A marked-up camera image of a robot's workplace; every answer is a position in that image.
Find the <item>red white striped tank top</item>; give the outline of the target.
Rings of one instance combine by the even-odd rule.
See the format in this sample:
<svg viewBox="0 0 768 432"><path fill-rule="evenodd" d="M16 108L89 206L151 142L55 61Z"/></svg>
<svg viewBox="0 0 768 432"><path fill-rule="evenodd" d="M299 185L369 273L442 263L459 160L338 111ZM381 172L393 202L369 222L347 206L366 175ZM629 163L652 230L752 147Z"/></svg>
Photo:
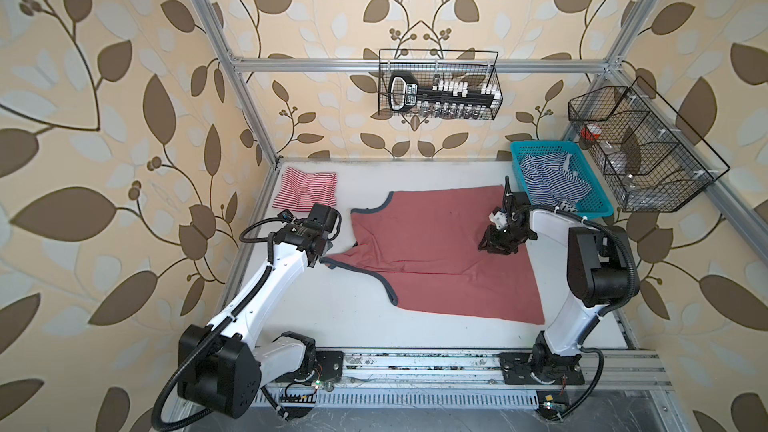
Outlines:
<svg viewBox="0 0 768 432"><path fill-rule="evenodd" d="M287 167L272 207L292 213L308 213L315 204L335 207L337 182L334 172L304 172Z"/></svg>

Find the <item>maroon tank top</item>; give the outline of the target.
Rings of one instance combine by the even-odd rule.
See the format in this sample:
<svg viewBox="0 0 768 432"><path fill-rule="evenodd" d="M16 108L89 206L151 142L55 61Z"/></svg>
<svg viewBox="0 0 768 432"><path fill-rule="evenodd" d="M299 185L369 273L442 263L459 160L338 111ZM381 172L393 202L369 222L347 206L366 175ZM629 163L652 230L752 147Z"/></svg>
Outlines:
<svg viewBox="0 0 768 432"><path fill-rule="evenodd" d="M542 325L526 248L479 247L502 197L500 185L392 191L376 208L353 209L354 245L320 261L377 279L402 309Z"/></svg>

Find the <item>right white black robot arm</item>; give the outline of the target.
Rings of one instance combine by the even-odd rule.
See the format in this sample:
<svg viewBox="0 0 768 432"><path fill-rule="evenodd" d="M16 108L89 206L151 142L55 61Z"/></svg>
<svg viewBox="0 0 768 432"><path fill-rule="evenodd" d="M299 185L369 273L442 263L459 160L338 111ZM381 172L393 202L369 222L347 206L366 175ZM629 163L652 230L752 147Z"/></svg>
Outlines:
<svg viewBox="0 0 768 432"><path fill-rule="evenodd" d="M627 234L559 206L532 205L523 192L503 192L478 249L511 255L542 236L567 249L569 295L540 332L527 361L513 366L523 381L552 384L577 371L583 345L601 319L639 291Z"/></svg>

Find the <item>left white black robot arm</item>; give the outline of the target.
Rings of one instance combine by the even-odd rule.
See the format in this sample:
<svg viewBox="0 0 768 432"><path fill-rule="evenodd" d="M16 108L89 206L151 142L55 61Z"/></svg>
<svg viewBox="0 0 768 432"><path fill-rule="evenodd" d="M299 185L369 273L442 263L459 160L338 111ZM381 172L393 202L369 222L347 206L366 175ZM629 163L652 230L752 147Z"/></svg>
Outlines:
<svg viewBox="0 0 768 432"><path fill-rule="evenodd" d="M335 208L316 203L305 218L283 210L241 232L241 243L265 245L266 258L205 326L192 325L182 334L178 367L152 409L153 429L177 431L213 412L239 418L258 395L279 417L292 419L267 386L286 374L315 375L316 342L294 332L263 347L257 341L282 296L327 253L341 224Z"/></svg>

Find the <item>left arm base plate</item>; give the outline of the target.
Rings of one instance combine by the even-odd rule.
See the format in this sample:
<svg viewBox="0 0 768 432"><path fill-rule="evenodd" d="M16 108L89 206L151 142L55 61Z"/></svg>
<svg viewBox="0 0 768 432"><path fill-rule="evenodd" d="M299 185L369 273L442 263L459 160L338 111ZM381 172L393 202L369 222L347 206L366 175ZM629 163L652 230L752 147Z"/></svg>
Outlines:
<svg viewBox="0 0 768 432"><path fill-rule="evenodd" d="M337 382L343 374L341 350L313 350L305 354L300 367L277 379L278 383Z"/></svg>

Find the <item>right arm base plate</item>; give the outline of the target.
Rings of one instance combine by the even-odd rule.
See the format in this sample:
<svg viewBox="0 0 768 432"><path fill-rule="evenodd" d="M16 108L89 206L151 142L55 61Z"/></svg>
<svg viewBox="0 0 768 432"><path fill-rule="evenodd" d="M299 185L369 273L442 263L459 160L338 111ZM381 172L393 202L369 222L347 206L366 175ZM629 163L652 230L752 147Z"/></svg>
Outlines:
<svg viewBox="0 0 768 432"><path fill-rule="evenodd" d="M504 352L499 355L499 364L506 385L584 385L580 359L580 355Z"/></svg>

